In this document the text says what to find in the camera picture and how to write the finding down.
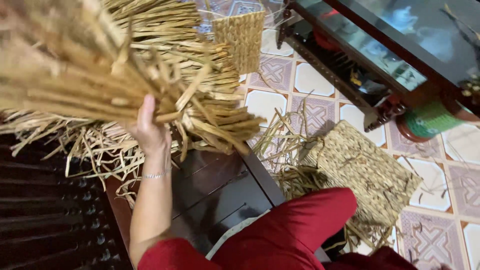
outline woven panel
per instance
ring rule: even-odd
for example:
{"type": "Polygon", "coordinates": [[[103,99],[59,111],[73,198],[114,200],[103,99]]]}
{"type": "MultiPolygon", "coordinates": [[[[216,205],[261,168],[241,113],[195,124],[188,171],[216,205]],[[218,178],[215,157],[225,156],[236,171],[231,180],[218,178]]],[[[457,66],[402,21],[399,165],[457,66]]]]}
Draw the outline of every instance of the woven panel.
{"type": "Polygon", "coordinates": [[[302,163],[322,170],[326,187],[352,189],[355,217],[363,224],[393,225],[421,182],[347,121],[340,121],[302,163]]]}
{"type": "Polygon", "coordinates": [[[232,46],[230,52],[240,74],[258,70],[264,20],[265,11],[260,11],[212,21],[216,42],[232,46]]]}

